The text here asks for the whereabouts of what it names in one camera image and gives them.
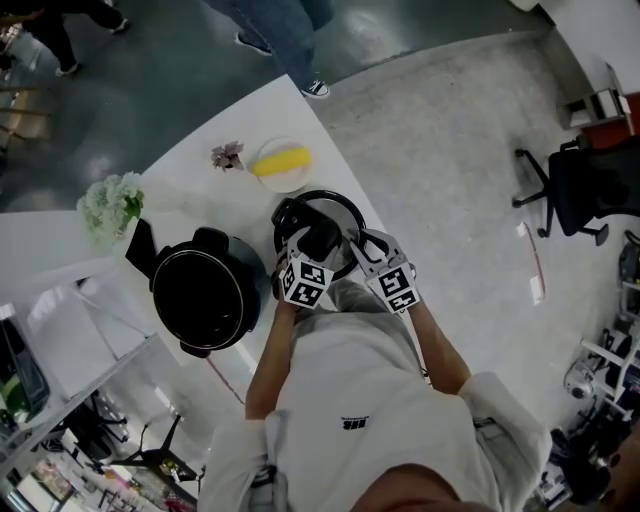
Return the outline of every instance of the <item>white t-shirt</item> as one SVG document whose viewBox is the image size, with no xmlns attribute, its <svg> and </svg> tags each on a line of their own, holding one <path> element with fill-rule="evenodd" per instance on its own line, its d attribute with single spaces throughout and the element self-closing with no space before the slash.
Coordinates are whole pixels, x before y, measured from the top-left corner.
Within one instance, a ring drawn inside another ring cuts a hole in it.
<svg viewBox="0 0 640 512">
<path fill-rule="evenodd" d="M 348 511 L 403 464 L 435 471 L 462 501 L 522 509 L 551 449 L 547 430 L 493 374 L 460 396 L 431 389 L 406 336 L 374 316 L 307 320 L 276 410 L 216 428 L 200 512 Z"/>
</svg>

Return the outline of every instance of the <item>black pot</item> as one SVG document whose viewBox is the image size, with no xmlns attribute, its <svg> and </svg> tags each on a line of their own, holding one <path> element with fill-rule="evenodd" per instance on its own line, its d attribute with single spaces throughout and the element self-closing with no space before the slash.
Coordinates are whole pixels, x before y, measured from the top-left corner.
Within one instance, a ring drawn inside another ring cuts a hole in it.
<svg viewBox="0 0 640 512">
<path fill-rule="evenodd" d="M 183 350 L 198 357 L 230 347 L 253 330 L 269 294 L 257 253 L 213 228 L 199 228 L 191 241 L 165 247 L 145 270 L 136 267 L 149 277 L 162 323 Z"/>
<path fill-rule="evenodd" d="M 334 221 L 342 231 L 343 240 L 338 257 L 331 270 L 333 281 L 348 276 L 358 266 L 349 247 L 349 240 L 355 237 L 355 243 L 364 250 L 366 240 L 358 235 L 360 229 L 367 226 L 357 206 L 337 192 L 330 190 L 311 190 L 295 198 L 284 199 L 271 216 L 275 229 L 273 242 L 276 253 L 285 246 L 287 240 L 300 229 L 315 226 L 325 219 Z"/>
</svg>

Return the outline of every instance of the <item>small flower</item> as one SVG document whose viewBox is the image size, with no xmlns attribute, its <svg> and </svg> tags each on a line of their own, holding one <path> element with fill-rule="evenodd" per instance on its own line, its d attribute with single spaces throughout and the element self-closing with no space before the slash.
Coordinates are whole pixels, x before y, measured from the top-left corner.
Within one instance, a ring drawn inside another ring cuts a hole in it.
<svg viewBox="0 0 640 512">
<path fill-rule="evenodd" d="M 128 172 L 122 177 L 120 182 L 122 195 L 125 197 L 136 197 L 140 191 L 140 175 L 135 172 Z"/>
<path fill-rule="evenodd" d="M 211 161 L 214 167 L 219 167 L 226 172 L 227 169 L 244 170 L 244 166 L 238 156 L 244 149 L 244 144 L 239 144 L 238 141 L 230 142 L 224 147 L 218 146 L 211 150 Z"/>
</svg>

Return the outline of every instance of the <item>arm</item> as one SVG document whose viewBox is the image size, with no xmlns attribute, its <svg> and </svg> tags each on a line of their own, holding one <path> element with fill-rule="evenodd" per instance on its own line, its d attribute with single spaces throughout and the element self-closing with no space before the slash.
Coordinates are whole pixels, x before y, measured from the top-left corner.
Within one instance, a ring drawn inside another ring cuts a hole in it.
<svg viewBox="0 0 640 512">
<path fill-rule="evenodd" d="M 424 301 L 411 306 L 409 315 L 433 388 L 442 393 L 457 395 L 464 383 L 471 378 L 469 368 L 440 330 Z"/>
<path fill-rule="evenodd" d="M 278 395 L 289 375 L 295 319 L 296 307 L 280 300 L 267 344 L 247 391 L 245 418 L 248 420 L 263 420 L 276 408 Z"/>
<path fill-rule="evenodd" d="M 264 421 L 225 418 L 213 432 L 207 472 L 198 496 L 200 512 L 247 512 L 251 484 L 267 466 Z"/>
<path fill-rule="evenodd" d="M 31 14 L 27 14 L 26 16 L 13 16 L 11 14 L 7 16 L 0 17 L 0 28 L 12 27 L 13 25 L 17 25 L 18 23 L 23 23 L 25 21 L 31 21 L 38 18 L 44 9 L 40 9 L 39 11 L 32 12 Z"/>
<path fill-rule="evenodd" d="M 503 510 L 522 510 L 551 452 L 549 430 L 493 373 L 478 373 L 460 390 L 475 420 L 476 441 L 493 469 Z"/>
</svg>

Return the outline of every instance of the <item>white flower bouquet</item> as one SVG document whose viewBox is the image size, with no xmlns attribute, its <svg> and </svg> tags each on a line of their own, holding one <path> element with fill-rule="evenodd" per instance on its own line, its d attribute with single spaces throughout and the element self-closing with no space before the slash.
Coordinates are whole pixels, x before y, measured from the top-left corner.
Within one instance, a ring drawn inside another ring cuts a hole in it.
<svg viewBox="0 0 640 512">
<path fill-rule="evenodd" d="M 113 245 L 124 238 L 131 219 L 140 217 L 143 201 L 140 175 L 128 172 L 91 185 L 77 208 L 96 242 Z"/>
</svg>

